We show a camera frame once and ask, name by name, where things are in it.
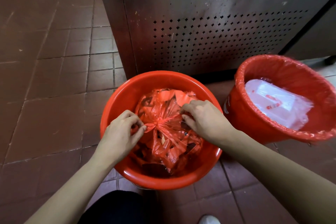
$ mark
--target vent grille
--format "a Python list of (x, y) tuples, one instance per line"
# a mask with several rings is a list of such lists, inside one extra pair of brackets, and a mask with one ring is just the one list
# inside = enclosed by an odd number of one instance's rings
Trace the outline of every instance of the vent grille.
[(214, 15), (153, 21), (155, 69), (245, 60), (277, 53), (283, 39), (308, 10)]

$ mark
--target red bucket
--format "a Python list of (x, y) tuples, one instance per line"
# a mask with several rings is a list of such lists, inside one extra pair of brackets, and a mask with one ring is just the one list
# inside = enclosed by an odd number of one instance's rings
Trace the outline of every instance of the red bucket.
[[(245, 83), (265, 78), (274, 85), (304, 96), (314, 104), (309, 121), (299, 131), (264, 115), (250, 100)], [(245, 60), (235, 74), (235, 86), (224, 103), (230, 123), (262, 144), (296, 139), (311, 143), (336, 135), (336, 92), (325, 78), (308, 66), (285, 56), (258, 55)]]
[[(171, 71), (153, 71), (137, 75), (120, 86), (108, 100), (100, 123), (102, 137), (107, 126), (126, 109), (134, 111), (139, 99), (153, 89), (171, 88), (182, 91), (193, 91), (200, 100), (209, 100), (219, 110), (221, 107), (215, 96), (200, 82), (181, 73)], [(188, 165), (181, 176), (155, 178), (144, 175), (141, 167), (129, 156), (115, 166), (115, 169), (126, 179), (149, 189), (178, 189), (188, 186), (206, 175), (216, 164), (221, 150), (207, 141), (195, 161)]]

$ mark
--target hand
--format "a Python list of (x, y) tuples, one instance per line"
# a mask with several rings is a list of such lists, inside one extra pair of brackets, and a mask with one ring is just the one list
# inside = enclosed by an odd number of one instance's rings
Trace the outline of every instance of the hand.
[(183, 111), (191, 113), (195, 119), (183, 114), (182, 117), (188, 126), (214, 145), (219, 146), (223, 140), (232, 138), (237, 131), (221, 111), (208, 100), (192, 100), (190, 104), (182, 106), (180, 113)]
[[(138, 131), (131, 136), (131, 127), (138, 125)], [(129, 110), (124, 111), (106, 128), (103, 138), (92, 156), (100, 163), (114, 166), (133, 149), (143, 136), (146, 126)]]

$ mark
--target black pants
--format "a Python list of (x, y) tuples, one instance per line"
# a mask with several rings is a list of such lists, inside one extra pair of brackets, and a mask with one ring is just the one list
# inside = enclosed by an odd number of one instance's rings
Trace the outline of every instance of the black pants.
[(131, 191), (115, 190), (96, 201), (78, 224), (147, 224), (144, 199)]

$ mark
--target white shoe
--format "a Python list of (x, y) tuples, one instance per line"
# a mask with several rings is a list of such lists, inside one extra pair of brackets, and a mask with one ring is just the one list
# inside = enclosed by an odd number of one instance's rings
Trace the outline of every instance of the white shoe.
[(219, 220), (212, 215), (204, 215), (198, 222), (198, 224), (221, 224)]

